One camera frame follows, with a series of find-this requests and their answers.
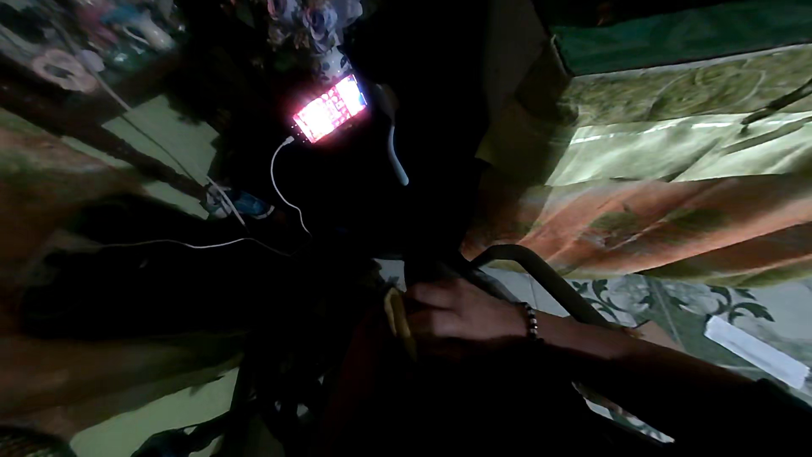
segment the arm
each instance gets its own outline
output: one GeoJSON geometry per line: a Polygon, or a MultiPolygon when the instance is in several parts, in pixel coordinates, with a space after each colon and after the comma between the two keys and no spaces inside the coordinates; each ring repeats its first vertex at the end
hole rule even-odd
{"type": "MultiPolygon", "coordinates": [[[[418,342],[456,338],[493,347],[527,338],[521,308],[466,281],[414,285],[407,296],[422,306],[409,314],[418,342]]],[[[538,334],[556,369],[608,397],[674,438],[730,422],[741,398],[732,392],[753,382],[678,351],[622,332],[538,313],[538,334]]]]}
{"type": "Polygon", "coordinates": [[[539,335],[574,380],[673,438],[729,422],[731,407],[743,400],[733,391],[754,383],[622,332],[547,313],[537,319],[539,335]]]}

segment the smartphone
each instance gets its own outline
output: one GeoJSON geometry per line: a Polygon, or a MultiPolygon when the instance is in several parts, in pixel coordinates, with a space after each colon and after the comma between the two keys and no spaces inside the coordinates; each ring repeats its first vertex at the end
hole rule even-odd
{"type": "Polygon", "coordinates": [[[329,88],[301,111],[293,115],[302,133],[311,143],[321,140],[367,106],[354,75],[329,88]]]}

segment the curtain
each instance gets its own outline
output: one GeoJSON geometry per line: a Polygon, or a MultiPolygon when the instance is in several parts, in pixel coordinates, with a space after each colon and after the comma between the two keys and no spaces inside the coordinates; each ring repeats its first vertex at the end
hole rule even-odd
{"type": "Polygon", "coordinates": [[[557,81],[546,50],[491,125],[462,245],[518,243],[564,275],[750,287],[812,268],[812,48],[557,81]]]}

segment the human hand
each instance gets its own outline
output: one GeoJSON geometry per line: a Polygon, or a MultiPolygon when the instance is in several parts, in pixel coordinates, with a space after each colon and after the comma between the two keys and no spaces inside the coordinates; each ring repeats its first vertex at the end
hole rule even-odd
{"type": "Polygon", "coordinates": [[[463,279],[415,284],[406,291],[406,298],[412,300],[407,320],[417,340],[457,338],[504,344],[528,335],[523,307],[494,298],[463,279]]]}

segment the black bracelet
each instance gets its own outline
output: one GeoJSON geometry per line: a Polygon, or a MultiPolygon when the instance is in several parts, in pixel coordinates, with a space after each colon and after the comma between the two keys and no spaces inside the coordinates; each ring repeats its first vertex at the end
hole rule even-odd
{"type": "Polygon", "coordinates": [[[527,319],[529,322],[527,330],[528,336],[533,340],[538,340],[538,321],[536,320],[536,310],[526,302],[519,302],[517,305],[523,307],[527,312],[527,319]]]}

